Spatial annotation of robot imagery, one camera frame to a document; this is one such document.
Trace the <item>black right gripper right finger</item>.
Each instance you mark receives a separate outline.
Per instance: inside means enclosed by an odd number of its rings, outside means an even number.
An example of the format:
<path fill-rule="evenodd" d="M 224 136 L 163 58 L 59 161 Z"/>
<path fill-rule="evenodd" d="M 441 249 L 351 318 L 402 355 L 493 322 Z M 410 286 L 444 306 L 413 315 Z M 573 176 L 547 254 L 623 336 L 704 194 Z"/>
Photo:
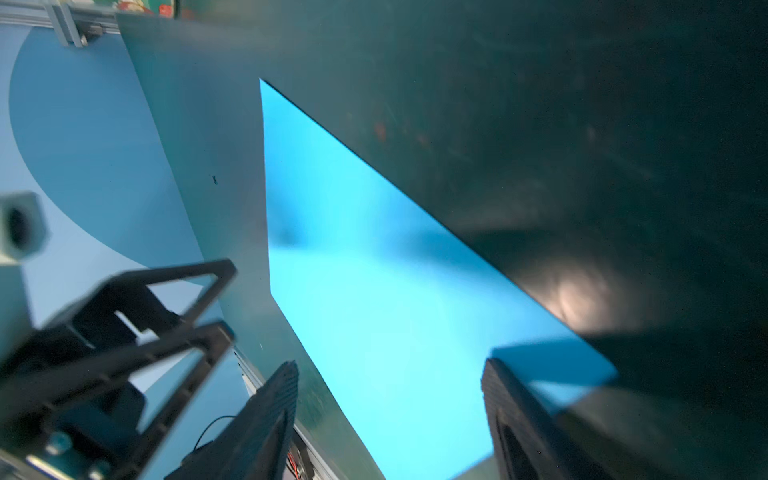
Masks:
<path fill-rule="evenodd" d="M 482 391 L 502 479 L 608 479 L 499 359 L 485 363 Z"/>

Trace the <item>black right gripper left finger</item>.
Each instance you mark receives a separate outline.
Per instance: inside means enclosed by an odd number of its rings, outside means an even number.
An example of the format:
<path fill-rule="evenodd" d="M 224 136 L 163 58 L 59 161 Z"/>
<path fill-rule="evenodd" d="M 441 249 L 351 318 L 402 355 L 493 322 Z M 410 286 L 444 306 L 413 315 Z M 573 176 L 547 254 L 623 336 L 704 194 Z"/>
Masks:
<path fill-rule="evenodd" d="M 294 437 L 299 371 L 283 363 L 219 436 L 185 457 L 169 479 L 280 479 Z"/>

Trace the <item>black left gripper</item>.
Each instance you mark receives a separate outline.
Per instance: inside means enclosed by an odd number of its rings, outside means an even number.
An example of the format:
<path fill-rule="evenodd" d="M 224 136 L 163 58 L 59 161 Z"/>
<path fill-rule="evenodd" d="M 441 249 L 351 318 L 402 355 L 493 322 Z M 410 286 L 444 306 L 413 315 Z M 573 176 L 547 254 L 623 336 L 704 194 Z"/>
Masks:
<path fill-rule="evenodd" d="M 124 271 L 66 305 L 1 363 L 1 448 L 73 479 L 136 479 L 234 343 L 224 322 L 191 328 L 235 278 L 229 259 Z M 212 276 L 176 314 L 152 285 Z M 138 346 L 137 335 L 163 336 Z M 134 372 L 181 352 L 201 358 L 140 433 Z"/>

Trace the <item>cyan paper sheet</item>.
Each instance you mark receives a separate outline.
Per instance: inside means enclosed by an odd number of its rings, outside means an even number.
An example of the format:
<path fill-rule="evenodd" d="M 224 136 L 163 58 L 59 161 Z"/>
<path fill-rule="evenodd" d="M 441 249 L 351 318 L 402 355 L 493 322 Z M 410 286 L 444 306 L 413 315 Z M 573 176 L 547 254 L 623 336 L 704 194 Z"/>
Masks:
<path fill-rule="evenodd" d="M 486 460 L 502 360 L 558 413 L 616 368 L 268 84 L 260 87 L 270 292 L 388 479 Z"/>

